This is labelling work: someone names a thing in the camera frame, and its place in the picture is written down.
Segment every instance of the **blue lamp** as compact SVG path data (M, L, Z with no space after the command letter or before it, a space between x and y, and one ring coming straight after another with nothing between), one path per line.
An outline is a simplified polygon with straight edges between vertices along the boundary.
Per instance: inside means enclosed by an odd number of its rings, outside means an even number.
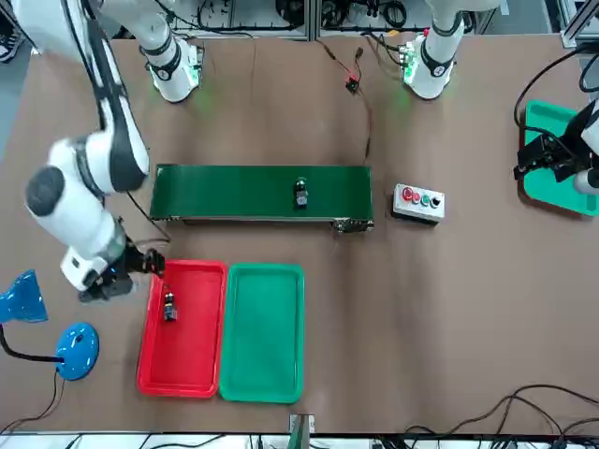
M32 269L25 271L8 291L0 294L0 346L8 355L22 360L55 363L60 376L68 381L82 379L94 367L100 347L97 332L90 324L69 326L56 343L55 355L47 356L22 354L10 349L3 328L3 324L10 320L25 323L48 321L44 299Z

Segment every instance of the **gray floor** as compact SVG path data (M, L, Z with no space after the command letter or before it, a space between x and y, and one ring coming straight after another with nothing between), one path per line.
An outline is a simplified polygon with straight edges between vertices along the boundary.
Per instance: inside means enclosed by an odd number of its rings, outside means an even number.
M23 44L15 59L8 64L0 64L0 161L4 157L4 148L19 107L30 55L31 47Z

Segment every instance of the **control box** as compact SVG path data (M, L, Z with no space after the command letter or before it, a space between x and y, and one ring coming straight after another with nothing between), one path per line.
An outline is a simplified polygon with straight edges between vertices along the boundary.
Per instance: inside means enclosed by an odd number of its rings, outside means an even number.
M446 196L433 190L397 184L393 191L393 216L436 225L446 216Z

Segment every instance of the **green tray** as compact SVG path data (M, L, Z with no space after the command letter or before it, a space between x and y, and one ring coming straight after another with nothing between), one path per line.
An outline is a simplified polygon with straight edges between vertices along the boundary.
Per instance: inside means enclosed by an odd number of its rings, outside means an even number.
M556 136L561 136L576 114L575 110L534 100L529 101L526 106L526 124L547 129ZM537 132L526 131L524 143L530 143L538 135ZM591 217L599 215L597 196L579 193L574 188L574 177L556 182L550 168L540 168L527 173L522 186L531 199Z
M304 277L299 266L238 264L228 272L220 394L292 403L303 389Z
M305 179L306 209L294 185ZM159 165L153 220L332 223L342 232L373 227L371 171L364 166Z

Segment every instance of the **metal frame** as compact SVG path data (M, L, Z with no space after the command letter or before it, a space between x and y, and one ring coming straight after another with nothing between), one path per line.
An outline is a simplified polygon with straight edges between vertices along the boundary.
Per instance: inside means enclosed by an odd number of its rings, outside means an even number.
M568 18L568 8L561 2L562 14L564 20ZM591 22L592 18L599 12L599 0L587 0L584 5L576 12L572 20L566 25L562 31L562 41L566 48L573 48L577 45L576 39L581 32Z

